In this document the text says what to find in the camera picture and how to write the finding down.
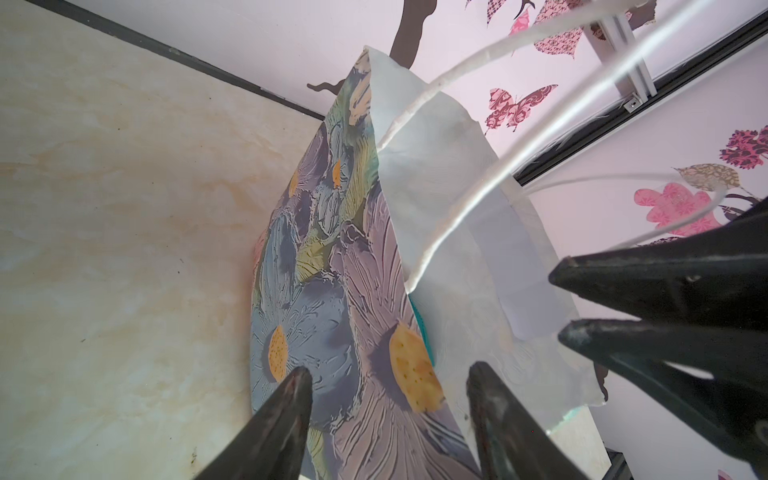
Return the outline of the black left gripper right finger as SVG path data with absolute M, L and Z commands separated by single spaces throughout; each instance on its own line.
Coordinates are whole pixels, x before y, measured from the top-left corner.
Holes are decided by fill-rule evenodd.
M 466 392 L 484 479 L 587 479 L 488 363 L 469 368 Z

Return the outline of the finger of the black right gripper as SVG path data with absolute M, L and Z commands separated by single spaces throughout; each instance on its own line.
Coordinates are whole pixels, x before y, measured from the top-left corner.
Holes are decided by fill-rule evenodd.
M 767 203 L 683 239 L 567 257 L 549 281 L 642 320 L 764 330 Z
M 766 473 L 766 333 L 589 319 L 571 322 L 558 339 L 634 384 L 722 453 Z

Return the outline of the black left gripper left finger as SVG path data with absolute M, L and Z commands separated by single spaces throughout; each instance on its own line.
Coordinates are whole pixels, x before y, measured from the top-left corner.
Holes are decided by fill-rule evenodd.
M 197 480 L 297 480 L 312 409 L 312 377 L 292 370 Z

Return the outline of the teal Fox's candy packet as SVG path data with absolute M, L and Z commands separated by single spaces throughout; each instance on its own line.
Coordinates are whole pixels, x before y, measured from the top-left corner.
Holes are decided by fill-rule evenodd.
M 420 312 L 419 312 L 419 310 L 418 310 L 418 308 L 416 306 L 416 303 L 411 298 L 411 296 L 408 296 L 408 300 L 409 300 L 411 308 L 413 310 L 414 318 L 415 318 L 415 320 L 417 322 L 417 325 L 418 325 L 418 328 L 419 328 L 419 331 L 420 331 L 420 335 L 421 335 L 422 341 L 424 343 L 425 350 L 427 352 L 428 359 L 430 361 L 430 364 L 434 365 L 435 364 L 434 355 L 433 355 L 433 351 L 432 351 L 432 348 L 431 348 L 431 345 L 430 345 L 429 335 L 428 335 L 428 332 L 427 332 L 426 325 L 424 323 L 423 317 L 420 314 Z

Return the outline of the floral white paper bag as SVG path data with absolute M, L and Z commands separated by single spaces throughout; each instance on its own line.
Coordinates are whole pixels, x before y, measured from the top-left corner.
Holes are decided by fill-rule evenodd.
M 366 48 L 259 240 L 251 398 L 305 367 L 311 479 L 476 479 L 464 388 L 488 363 L 549 434 L 604 401 L 593 364 L 555 337 L 574 310 L 514 174 L 690 22 L 683 1 L 583 80 L 503 155 L 445 90 L 520 48 L 621 14 L 598 1 L 491 44 L 432 82 Z M 408 296 L 429 335 L 431 365 Z

